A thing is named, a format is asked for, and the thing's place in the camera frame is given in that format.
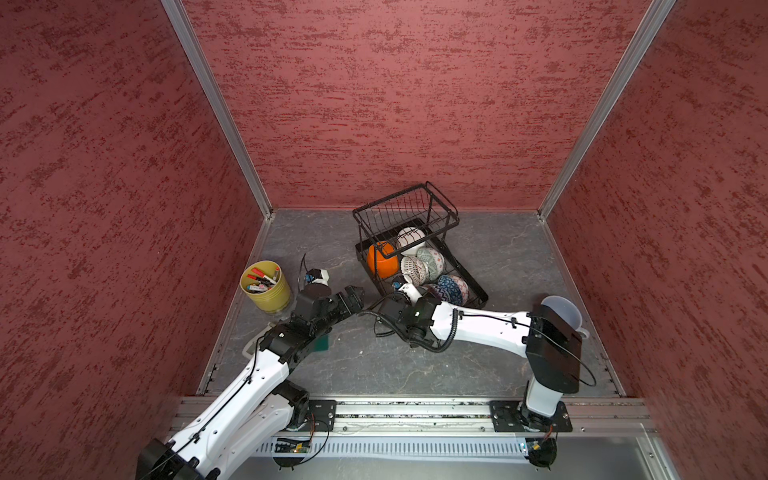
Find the blue patterned bowl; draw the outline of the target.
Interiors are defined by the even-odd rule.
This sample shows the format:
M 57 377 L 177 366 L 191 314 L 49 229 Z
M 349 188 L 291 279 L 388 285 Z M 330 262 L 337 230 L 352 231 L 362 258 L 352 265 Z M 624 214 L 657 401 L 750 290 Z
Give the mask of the blue patterned bowl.
M 441 275 L 436 283 L 440 298 L 453 305 L 462 306 L 461 293 L 451 278 L 452 275 Z

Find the light blue mug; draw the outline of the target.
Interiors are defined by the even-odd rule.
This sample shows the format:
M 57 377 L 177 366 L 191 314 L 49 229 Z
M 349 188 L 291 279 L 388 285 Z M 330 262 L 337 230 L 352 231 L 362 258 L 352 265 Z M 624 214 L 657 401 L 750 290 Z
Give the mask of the light blue mug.
M 590 338 L 590 332 L 583 326 L 583 317 L 580 310 L 569 299 L 550 295 L 542 299 L 541 304 L 557 313 L 583 340 Z

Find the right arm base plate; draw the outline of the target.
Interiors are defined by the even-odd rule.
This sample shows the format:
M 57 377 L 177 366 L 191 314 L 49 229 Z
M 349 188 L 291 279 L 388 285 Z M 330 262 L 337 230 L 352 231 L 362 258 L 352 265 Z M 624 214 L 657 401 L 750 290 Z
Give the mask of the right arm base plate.
M 563 401 L 555 413 L 546 417 L 524 405 L 523 400 L 494 400 L 489 402 L 490 418 L 496 433 L 571 433 L 573 425 Z

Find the white red lattice bowl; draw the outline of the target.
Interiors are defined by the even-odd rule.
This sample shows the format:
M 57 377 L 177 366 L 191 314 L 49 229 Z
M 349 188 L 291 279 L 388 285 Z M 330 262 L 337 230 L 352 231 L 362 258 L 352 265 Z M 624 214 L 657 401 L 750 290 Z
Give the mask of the white red lattice bowl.
M 422 285 L 428 280 L 428 267 L 422 260 L 414 256 L 402 257 L 400 271 L 410 283 L 416 286 Z

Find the orange plastic bowl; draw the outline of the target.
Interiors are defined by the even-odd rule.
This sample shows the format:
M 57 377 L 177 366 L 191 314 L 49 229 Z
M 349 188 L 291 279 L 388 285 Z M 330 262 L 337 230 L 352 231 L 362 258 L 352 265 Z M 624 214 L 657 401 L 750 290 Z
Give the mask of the orange plastic bowl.
M 387 279 L 400 270 L 395 247 L 388 241 L 376 242 L 367 251 L 366 262 L 370 272 L 379 279 Z

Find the green sponge cloth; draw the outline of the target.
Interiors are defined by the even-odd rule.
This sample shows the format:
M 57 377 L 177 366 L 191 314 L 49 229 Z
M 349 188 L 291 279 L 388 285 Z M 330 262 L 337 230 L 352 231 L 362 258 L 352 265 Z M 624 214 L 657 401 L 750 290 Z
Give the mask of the green sponge cloth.
M 329 349 L 329 339 L 327 335 L 320 336 L 313 342 L 314 352 L 324 352 Z

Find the red orange patterned bowl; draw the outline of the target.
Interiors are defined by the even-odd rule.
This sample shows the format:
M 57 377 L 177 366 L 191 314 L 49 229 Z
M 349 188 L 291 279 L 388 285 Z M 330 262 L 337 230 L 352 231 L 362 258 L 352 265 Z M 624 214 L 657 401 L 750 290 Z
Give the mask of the red orange patterned bowl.
M 458 275 L 452 275 L 451 278 L 454 281 L 454 283 L 457 285 L 461 293 L 461 297 L 462 297 L 461 304 L 466 305 L 470 298 L 470 290 L 469 290 L 468 284 L 463 278 L 461 278 Z

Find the red handled tool in cup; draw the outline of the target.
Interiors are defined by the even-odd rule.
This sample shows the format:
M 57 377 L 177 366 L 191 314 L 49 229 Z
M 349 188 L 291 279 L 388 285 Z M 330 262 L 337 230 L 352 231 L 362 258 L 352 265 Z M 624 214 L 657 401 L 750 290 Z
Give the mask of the red handled tool in cup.
M 262 270 L 255 267 L 251 268 L 246 273 L 246 277 L 251 280 L 258 281 L 263 285 L 268 285 L 269 287 L 277 284 L 277 281 L 275 279 L 273 279 L 272 277 L 264 273 Z

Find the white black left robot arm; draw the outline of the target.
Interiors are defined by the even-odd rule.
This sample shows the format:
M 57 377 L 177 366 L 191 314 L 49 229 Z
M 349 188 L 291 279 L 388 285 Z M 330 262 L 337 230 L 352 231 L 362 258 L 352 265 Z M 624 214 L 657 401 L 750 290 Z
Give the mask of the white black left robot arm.
M 332 327 L 364 309 L 364 290 L 333 294 L 324 284 L 300 291 L 289 318 L 268 329 L 252 358 L 197 418 L 170 440 L 139 454 L 138 479 L 227 479 L 275 433 L 298 429 L 308 415 L 306 390 L 288 380 Z

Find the black wire dish rack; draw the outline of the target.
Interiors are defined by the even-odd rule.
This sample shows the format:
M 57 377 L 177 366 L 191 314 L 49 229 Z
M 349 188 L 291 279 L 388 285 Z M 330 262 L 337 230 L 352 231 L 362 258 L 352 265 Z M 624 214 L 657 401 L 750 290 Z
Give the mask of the black wire dish rack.
M 446 260 L 446 272 L 468 286 L 467 305 L 483 308 L 488 295 L 455 257 L 446 234 L 460 223 L 456 206 L 432 183 L 411 186 L 353 210 L 358 225 L 357 258 L 376 290 L 395 291 L 393 280 L 401 273 L 392 268 L 408 252 L 421 247 L 437 250 Z

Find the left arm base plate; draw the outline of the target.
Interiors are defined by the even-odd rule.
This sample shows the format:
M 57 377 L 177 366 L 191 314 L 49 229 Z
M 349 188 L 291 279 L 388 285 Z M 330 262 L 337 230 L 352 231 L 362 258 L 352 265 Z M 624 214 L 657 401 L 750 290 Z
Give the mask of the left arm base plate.
M 334 429 L 338 402 L 336 400 L 309 399 L 294 410 L 293 431 L 311 433 L 330 432 Z

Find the aluminium front rail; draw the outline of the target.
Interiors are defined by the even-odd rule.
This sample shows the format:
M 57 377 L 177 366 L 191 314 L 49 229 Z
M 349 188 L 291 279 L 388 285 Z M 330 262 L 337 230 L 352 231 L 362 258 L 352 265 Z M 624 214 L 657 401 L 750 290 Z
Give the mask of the aluminium front rail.
M 471 397 L 337 397 L 336 436 L 542 436 L 496 433 L 489 402 Z M 640 437 L 658 433 L 645 401 L 636 398 L 570 397 L 565 403 L 579 437 Z

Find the white ceramic bowl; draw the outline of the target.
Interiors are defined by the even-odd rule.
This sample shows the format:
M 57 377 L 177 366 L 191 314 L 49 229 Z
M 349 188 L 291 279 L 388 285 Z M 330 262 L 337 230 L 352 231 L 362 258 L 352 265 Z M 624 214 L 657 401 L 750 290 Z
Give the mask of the white ceramic bowl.
M 416 227 L 406 227 L 398 232 L 396 238 L 397 249 L 403 256 L 416 256 L 417 251 L 423 247 L 425 233 Z

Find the grey green patterned bowl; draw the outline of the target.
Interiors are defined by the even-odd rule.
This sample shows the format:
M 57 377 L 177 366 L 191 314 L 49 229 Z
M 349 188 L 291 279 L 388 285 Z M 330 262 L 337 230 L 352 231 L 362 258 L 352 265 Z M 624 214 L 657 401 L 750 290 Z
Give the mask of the grey green patterned bowl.
M 417 251 L 416 257 L 427 268 L 427 281 L 436 281 L 445 270 L 445 259 L 443 255 L 435 248 L 422 247 Z

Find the yellow utensil cup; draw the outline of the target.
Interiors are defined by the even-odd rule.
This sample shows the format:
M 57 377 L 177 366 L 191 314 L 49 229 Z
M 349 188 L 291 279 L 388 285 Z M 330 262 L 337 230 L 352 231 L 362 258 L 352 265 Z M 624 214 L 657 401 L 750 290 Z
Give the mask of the yellow utensil cup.
M 269 287 L 247 278 L 246 273 L 253 267 L 275 279 L 277 284 Z M 267 314 L 275 314 L 287 309 L 292 301 L 291 288 L 282 268 L 270 260 L 259 261 L 248 266 L 240 276 L 240 289 L 259 310 Z

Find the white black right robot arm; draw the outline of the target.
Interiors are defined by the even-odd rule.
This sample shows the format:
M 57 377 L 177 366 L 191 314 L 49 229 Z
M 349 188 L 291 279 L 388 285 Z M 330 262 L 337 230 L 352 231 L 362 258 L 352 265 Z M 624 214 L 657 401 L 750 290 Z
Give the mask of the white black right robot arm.
M 409 300 L 402 293 L 375 303 L 370 312 L 389 332 L 412 348 L 443 353 L 455 342 L 469 342 L 513 353 L 525 359 L 532 372 L 525 396 L 518 402 L 500 402 L 491 408 L 497 431 L 570 433 L 570 415 L 562 397 L 583 380 L 582 336 L 558 311 L 539 304 L 529 312 L 486 312 L 433 297 Z

